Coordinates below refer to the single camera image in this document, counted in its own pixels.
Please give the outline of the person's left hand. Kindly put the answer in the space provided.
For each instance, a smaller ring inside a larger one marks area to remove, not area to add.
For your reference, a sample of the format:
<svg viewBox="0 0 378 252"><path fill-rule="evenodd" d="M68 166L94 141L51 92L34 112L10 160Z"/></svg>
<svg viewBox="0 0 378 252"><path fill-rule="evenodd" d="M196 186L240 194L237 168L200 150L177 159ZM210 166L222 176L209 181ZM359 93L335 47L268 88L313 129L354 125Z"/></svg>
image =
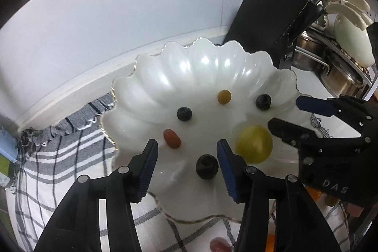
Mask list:
<svg viewBox="0 0 378 252"><path fill-rule="evenodd" d="M339 203L339 199L334 196L327 195L325 198L325 203L328 207L334 207L335 205ZM360 207L351 203L347 204L348 213L350 213L350 215L355 218L358 218L363 212L363 210L364 210L363 207Z"/></svg>

